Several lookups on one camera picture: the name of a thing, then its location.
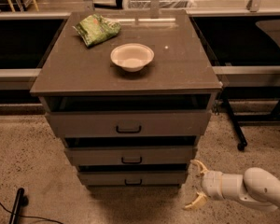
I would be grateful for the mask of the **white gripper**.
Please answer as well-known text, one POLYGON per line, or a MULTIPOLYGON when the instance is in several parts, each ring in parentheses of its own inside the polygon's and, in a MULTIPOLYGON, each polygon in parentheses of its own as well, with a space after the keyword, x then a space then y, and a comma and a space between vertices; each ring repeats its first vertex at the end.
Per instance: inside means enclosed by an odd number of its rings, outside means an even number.
POLYGON ((223 200, 223 173, 219 171, 208 171, 207 167, 199 160, 191 160, 190 163, 198 168, 199 176, 203 176, 202 187, 204 193, 198 191, 196 193, 195 199, 192 202, 186 204, 184 209, 190 211, 202 208, 207 203, 208 197, 216 201, 223 200))

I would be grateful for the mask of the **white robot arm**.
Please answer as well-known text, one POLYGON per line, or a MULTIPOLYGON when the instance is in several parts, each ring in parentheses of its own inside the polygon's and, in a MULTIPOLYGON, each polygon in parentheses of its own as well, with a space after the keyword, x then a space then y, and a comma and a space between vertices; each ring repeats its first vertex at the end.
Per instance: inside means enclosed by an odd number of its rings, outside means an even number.
MULTIPOLYGON (((266 35, 280 48, 280 20, 256 22, 257 31, 266 35)), ((198 160, 191 160, 202 178, 202 192, 196 193, 196 199, 184 207, 185 210, 199 209, 208 199, 236 201, 246 207, 264 212, 280 208, 280 180, 261 168, 252 167, 243 175, 223 174, 208 170, 198 160)))

